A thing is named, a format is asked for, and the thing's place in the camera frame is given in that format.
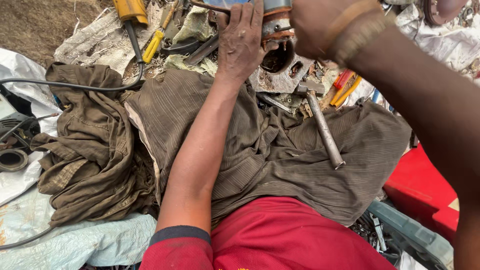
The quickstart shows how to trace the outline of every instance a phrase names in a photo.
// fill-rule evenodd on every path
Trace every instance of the red shirt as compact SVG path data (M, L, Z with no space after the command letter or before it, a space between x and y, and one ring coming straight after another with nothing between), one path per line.
M175 226L158 231L144 254L146 269L395 270L350 229L290 197L262 197L208 233Z

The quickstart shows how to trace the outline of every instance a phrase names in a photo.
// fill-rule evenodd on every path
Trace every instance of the yellow tool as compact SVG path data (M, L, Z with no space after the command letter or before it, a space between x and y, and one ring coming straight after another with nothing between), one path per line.
M335 102L335 107L340 107L342 106L343 102L345 102L345 100L347 99L348 96L350 96L351 93L353 93L353 91L355 91L355 89L357 88L357 86L359 86L361 82L361 77L358 76L357 79L355 80L355 82L353 83L352 87L350 87L349 90L347 90L345 92L345 94L343 94L338 100L337 102Z
M346 83L345 83L345 86L347 85L348 81L353 77L353 75L355 75L354 72L352 72L350 74L350 76L348 77L348 79L346 80ZM343 86L342 88L340 88L336 93L335 95L333 96L333 99L332 101L330 102L330 105L335 105L335 102L338 100L338 98L340 97L340 95L342 95L342 92L343 92L343 89L345 88L345 86Z
M178 3L179 3L179 0L175 0L175 2L173 2L172 7L168 12L168 15L165 18L165 21L163 22L162 27L160 28L160 30L155 31L155 35L150 41L150 44L148 44L147 49L145 50L145 53L143 56L143 60L145 63L150 63L150 61L152 60L152 57L155 54L156 49L158 48L158 45L160 45L160 42L163 39L163 33L165 32L165 29L167 28L167 25L170 22L170 19L172 18L173 12L175 11L175 8L177 7Z
M113 0L120 21L130 20L133 23L148 25L147 13L142 0Z

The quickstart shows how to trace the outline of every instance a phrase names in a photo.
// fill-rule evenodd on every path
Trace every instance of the red box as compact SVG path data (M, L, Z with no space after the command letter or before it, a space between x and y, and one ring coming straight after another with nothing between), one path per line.
M384 185L395 207L450 243L458 224L458 198L421 145L402 156Z

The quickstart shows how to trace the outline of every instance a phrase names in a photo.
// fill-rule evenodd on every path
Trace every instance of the hand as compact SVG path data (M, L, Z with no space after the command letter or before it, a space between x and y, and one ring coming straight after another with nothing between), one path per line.
M265 54L278 48L275 42L267 43L266 49L260 46L263 18L263 0L256 0L255 6L249 2L234 4L230 10L230 22L225 13L218 15L220 45L216 77L241 85L260 65Z
M332 59L326 51L331 48L333 40L328 40L326 36L331 24L344 13L344 11L357 5L361 10L360 15L356 16L348 27L341 28L338 34L333 38L347 32L355 32L364 21L368 21L370 15L381 12L380 8L375 8L375 1L368 0L295 0L290 12L290 25L295 28L297 43L295 52L298 55L310 59Z

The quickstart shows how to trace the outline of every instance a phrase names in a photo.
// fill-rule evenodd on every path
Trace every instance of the hammer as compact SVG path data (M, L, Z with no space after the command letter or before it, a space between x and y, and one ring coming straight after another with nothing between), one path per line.
M336 170L346 163L343 161L342 156L340 156L340 152L338 151L332 134L328 129L325 117L320 110L320 106L318 106L317 96L321 97L324 92L325 88L323 85L313 81L306 81L300 82L293 93L307 98L308 105L310 105L310 109L312 110L313 118L317 123L317 129L320 133L320 137L322 138L322 142L324 143L328 156L330 157L330 161Z

